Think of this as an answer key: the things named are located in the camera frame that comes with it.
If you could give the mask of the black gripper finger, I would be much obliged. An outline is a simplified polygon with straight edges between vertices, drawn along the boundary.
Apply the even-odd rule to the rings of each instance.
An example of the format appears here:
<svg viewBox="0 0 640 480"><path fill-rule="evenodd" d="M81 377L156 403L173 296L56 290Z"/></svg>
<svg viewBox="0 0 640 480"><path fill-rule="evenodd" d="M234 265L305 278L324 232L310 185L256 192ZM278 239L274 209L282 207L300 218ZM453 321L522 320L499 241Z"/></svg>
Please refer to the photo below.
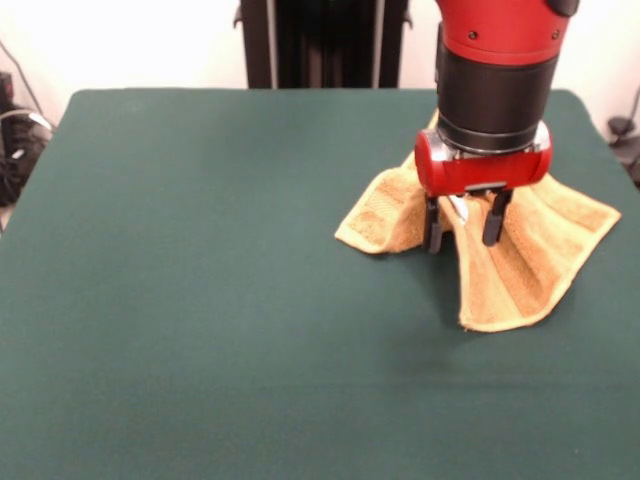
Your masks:
<svg viewBox="0 0 640 480"><path fill-rule="evenodd" d="M425 196L425 226L423 246L431 254L437 254L441 248L442 225L440 221L439 201L437 197Z"/></svg>
<svg viewBox="0 0 640 480"><path fill-rule="evenodd" d="M485 219L483 230L482 241L485 246L492 247L499 242L503 230L506 210L512 200L512 197L512 190L502 190L497 192L494 196L491 209L487 213Z"/></svg>

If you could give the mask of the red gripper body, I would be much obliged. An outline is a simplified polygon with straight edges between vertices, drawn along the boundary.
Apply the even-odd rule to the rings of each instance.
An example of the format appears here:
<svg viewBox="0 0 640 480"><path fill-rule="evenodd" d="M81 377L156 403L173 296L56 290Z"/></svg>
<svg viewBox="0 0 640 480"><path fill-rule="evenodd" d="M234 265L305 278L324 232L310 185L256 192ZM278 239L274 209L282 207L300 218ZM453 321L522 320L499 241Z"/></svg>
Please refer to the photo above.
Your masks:
<svg viewBox="0 0 640 480"><path fill-rule="evenodd" d="M514 189L539 182L549 171L552 139L544 123L533 142L507 154L474 155L447 145L433 129L418 132L414 161L419 182L430 196Z"/></svg>

